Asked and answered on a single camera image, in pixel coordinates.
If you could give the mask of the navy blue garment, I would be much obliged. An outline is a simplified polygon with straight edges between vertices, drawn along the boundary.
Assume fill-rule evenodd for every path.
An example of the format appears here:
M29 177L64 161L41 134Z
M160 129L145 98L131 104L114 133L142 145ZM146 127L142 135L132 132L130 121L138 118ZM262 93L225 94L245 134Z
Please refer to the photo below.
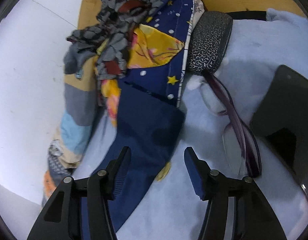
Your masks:
M120 81L117 134L101 164L105 169L123 147L131 149L131 162L121 192L108 202L118 231L142 201L157 174L170 161L185 115L158 94Z

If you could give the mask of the patchwork quilt roll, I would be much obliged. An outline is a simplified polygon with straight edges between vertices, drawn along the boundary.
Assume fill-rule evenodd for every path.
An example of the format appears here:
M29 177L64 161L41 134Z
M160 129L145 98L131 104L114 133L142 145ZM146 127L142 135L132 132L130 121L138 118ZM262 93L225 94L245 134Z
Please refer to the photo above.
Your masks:
M93 53L81 66L69 54L64 58L65 111L47 150L41 206L63 178L74 173L85 154L98 105L94 70L97 58Z

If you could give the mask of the black tablet device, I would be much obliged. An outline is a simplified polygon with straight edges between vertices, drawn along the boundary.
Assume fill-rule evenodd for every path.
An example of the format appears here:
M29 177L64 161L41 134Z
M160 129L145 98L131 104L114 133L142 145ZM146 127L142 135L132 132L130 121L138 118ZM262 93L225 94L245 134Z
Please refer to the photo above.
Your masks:
M308 79L280 65L250 127L308 197Z

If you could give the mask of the light blue bed sheet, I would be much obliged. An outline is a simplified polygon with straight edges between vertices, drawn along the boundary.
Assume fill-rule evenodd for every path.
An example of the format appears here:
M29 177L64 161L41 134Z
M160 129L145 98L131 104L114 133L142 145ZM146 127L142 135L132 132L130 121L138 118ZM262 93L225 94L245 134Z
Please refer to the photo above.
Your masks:
M308 20L269 9L266 21L235 20L225 58L216 76L234 98L238 114L250 121L280 64L308 78ZM184 163L191 146L211 168L232 175L222 134L229 119L205 105L200 76L186 74L180 108L183 126L172 157L157 174L142 201L117 231L119 239L196 239L206 203L195 194ZM90 176L101 164L117 134L107 114L99 120L74 178Z

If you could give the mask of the grey patterned crumpled garment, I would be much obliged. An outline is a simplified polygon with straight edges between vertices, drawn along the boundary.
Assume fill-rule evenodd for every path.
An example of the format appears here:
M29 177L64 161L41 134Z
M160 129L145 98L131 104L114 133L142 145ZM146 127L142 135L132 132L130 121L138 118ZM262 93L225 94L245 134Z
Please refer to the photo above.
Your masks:
M83 64L97 57L98 80L125 76L133 32L163 4L163 0L101 0L97 24L74 30L64 57L65 74L76 74Z

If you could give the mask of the black patterned glasses case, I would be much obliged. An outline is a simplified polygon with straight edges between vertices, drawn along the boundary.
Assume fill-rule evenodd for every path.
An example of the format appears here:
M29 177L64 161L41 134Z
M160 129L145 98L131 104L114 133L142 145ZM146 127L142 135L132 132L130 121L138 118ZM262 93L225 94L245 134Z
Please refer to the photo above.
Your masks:
M233 18L219 11L206 11L196 24L189 44L186 70L201 75L215 73L221 65L230 40Z

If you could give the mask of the star pattern blue yellow cloth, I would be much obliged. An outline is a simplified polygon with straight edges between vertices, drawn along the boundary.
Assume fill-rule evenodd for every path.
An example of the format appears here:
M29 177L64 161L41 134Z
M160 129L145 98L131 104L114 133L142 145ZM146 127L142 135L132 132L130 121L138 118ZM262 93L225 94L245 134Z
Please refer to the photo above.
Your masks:
M191 29L200 18L196 1L163 0L155 13L134 29L125 76L99 80L113 126L117 125L121 80L178 105Z

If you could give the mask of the purple frame eyeglasses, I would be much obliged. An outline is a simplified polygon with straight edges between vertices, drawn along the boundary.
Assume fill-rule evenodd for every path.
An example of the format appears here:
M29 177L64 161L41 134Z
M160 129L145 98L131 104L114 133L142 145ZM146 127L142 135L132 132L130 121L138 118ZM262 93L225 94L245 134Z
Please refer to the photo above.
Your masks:
M239 177L259 177L262 174L262 162L254 134L238 115L225 85L207 70L203 71L203 77L204 81L199 91L206 107L213 114L227 116L229 119L223 131L222 141L232 172Z

